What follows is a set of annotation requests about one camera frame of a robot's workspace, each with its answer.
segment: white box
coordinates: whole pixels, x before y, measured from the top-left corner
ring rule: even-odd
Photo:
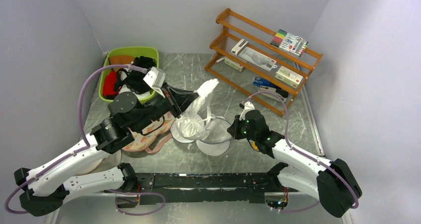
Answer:
[[[267,57],[266,55],[263,55],[249,47],[244,48],[238,54],[238,57],[260,68],[263,68],[264,70],[267,70],[267,71],[270,71],[271,69],[275,69],[276,67],[278,67],[276,65],[276,60],[271,59]]]
[[[244,69],[244,67],[241,64],[239,64],[239,63],[237,63],[237,62],[235,62],[235,61],[233,61],[233,60],[231,60],[229,58],[225,58],[224,59],[224,62],[227,65],[229,65],[230,67],[232,67],[233,69],[235,69],[235,70],[237,70],[239,72],[242,72],[243,69]]]
[[[285,84],[297,88],[300,82],[303,80],[303,76],[296,72],[281,66],[277,71],[275,78],[283,81]]]

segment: white wall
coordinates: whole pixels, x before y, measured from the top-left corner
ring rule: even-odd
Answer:
[[[306,86],[329,158],[363,196],[356,224],[421,223],[421,0],[330,0]]]
[[[78,141],[79,90],[101,66],[103,56],[76,0],[0,0],[0,58],[0,200],[4,202],[16,188],[15,170],[38,167]],[[20,209],[18,197],[12,207]],[[2,224],[43,220],[0,209]]]
[[[308,37],[328,0],[78,0],[105,51],[152,46],[211,53],[215,19],[227,7],[273,30]]]

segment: gray metal floor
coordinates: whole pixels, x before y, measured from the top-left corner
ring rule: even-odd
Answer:
[[[159,67],[167,72],[167,82],[174,87],[195,90],[204,81],[214,78],[204,71],[206,63],[212,58],[209,54],[160,54]],[[226,77],[235,79],[237,83],[249,91],[257,91],[252,85],[254,74],[248,70],[239,73],[224,63],[213,67]],[[241,112],[238,104],[246,95],[235,90],[225,82],[220,82],[213,95],[211,109],[217,116],[224,116],[232,122],[234,116]],[[267,100],[275,105],[278,102]],[[98,97],[98,88],[92,98],[85,132],[109,116],[107,102]],[[268,108],[254,102],[265,116],[269,127],[281,134],[285,129],[285,117],[280,117]],[[317,129],[314,127],[311,109],[306,102],[305,91],[301,92],[289,109],[290,127],[289,138],[296,145],[307,151],[320,154],[320,141]],[[144,152],[123,152],[123,162],[130,163],[136,172],[267,172],[279,161],[267,155],[253,151],[247,141],[232,141],[230,148],[221,156],[213,157],[202,153],[196,145],[188,149],[187,144],[179,144],[170,140],[161,151],[155,155],[146,155]],[[270,212],[266,205],[248,204],[247,202],[222,203],[172,203],[167,204],[161,211],[146,217],[124,216],[115,211],[114,198],[111,194],[93,194],[92,196],[78,198],[63,207],[59,213],[51,215],[52,221],[57,217],[57,224],[73,223],[122,223],[136,222],[148,224],[190,224],[190,223],[275,223],[284,222],[292,224],[339,224],[340,219],[330,216],[320,205],[299,214],[278,214]],[[307,207],[315,200],[307,195],[293,194],[290,198],[290,210]],[[147,212],[158,205],[141,206],[129,212]]]
[[[211,54],[161,54],[159,67],[167,72],[167,82],[171,86],[187,90],[195,90],[206,80],[214,78],[204,71],[206,63],[212,58]],[[213,69],[225,76],[235,79],[237,83],[249,91],[257,91],[252,84],[254,74],[249,70],[238,72],[223,62],[215,65]],[[211,104],[212,112],[217,116],[225,117],[232,122],[241,110],[238,106],[247,96],[227,83],[220,81],[214,90]],[[261,96],[271,104],[278,103],[270,98]],[[253,103],[265,116],[270,129],[284,133],[285,117],[280,117],[268,108],[257,102]],[[94,93],[85,132],[99,124],[109,116],[107,102]],[[316,142],[317,133],[313,129],[309,110],[302,93],[292,103],[290,109],[289,139],[296,145],[313,153],[319,154],[320,149]],[[196,145],[188,149],[187,144],[180,144],[170,140],[161,151],[155,155],[146,155],[145,152],[123,152],[123,162],[132,164],[136,172],[266,172],[276,163],[276,160],[250,149],[246,140],[232,141],[230,148],[217,157],[202,153]]]

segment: red cloth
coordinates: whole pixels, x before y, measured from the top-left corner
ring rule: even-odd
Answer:
[[[117,73],[114,70],[111,70],[107,75],[104,81],[104,86],[102,87],[102,95],[105,99],[114,99],[119,93],[119,91],[114,91],[114,86],[117,82]]]

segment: green plastic basket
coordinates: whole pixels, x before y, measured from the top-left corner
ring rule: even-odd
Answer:
[[[124,47],[118,48],[108,53],[107,57],[105,58],[104,67],[110,65],[108,60],[109,57],[116,56],[116,55],[129,55],[133,57],[145,56],[149,58],[153,58],[156,61],[156,67],[159,67],[159,54],[158,51],[151,47]],[[104,87],[104,81],[107,75],[110,73],[110,70],[105,70],[101,73],[101,77],[99,79],[99,90],[98,95],[99,97],[106,102],[112,102],[113,100],[105,99],[103,96],[102,88]],[[153,98],[155,96],[155,91],[149,91],[150,96],[140,99],[139,101],[143,104]]]

